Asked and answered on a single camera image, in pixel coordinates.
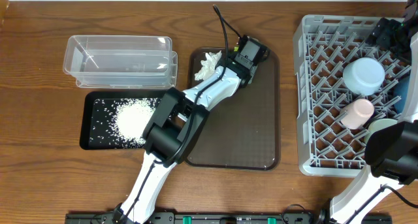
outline pink cup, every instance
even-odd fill
[[[358,99],[341,110],[341,114],[347,112],[341,123],[348,129],[358,129],[364,125],[374,113],[373,104],[367,99]]]

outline dish rack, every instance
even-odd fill
[[[411,67],[388,50],[364,40],[380,18],[307,15],[293,36],[293,57],[298,84],[297,143],[299,169],[306,175],[355,177],[365,166],[363,137],[368,124],[381,118],[398,119],[393,87],[410,74]],[[385,81],[370,96],[346,88],[344,67],[371,57],[385,69]],[[340,123],[343,107],[366,98],[375,107],[371,120],[356,130]]]

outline pile of white grains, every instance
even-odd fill
[[[110,124],[112,136],[118,137],[122,142],[143,145],[145,140],[142,133],[155,110],[156,101],[157,99],[126,99],[119,104]]]

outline brown tray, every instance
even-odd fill
[[[190,57],[189,88],[196,86],[206,52],[199,48]],[[279,61],[274,53],[260,63],[253,82],[221,101],[186,162],[196,167],[271,170],[280,160]]]

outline plastic bin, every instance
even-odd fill
[[[398,119],[394,104],[400,100],[393,87],[410,74],[411,67],[387,50],[364,40],[380,18],[307,15],[293,37],[298,84],[297,144],[299,169],[306,175],[355,177],[365,166],[365,127],[350,130],[340,123],[343,107],[367,98],[375,108],[373,120]],[[344,67],[358,58],[376,59],[385,69],[379,91],[370,96],[348,90]]]
[[[177,53],[169,37],[75,35],[63,71],[80,88],[168,89],[176,85]]]

